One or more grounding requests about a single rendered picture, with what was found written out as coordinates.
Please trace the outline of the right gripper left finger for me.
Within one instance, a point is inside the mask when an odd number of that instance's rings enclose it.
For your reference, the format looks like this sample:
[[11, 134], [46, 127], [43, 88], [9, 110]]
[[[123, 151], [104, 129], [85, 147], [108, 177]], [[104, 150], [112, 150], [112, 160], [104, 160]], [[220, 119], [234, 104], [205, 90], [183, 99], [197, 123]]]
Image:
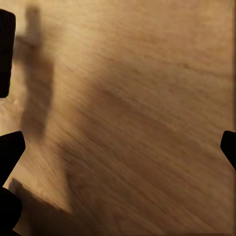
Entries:
[[21, 131], [0, 136], [0, 190], [26, 149]]

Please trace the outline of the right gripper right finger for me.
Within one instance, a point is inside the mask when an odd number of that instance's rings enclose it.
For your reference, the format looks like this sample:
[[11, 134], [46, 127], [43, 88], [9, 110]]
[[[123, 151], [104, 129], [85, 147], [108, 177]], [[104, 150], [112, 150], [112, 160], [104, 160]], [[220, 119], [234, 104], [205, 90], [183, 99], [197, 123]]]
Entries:
[[220, 148], [236, 170], [236, 133], [225, 131], [222, 136]]

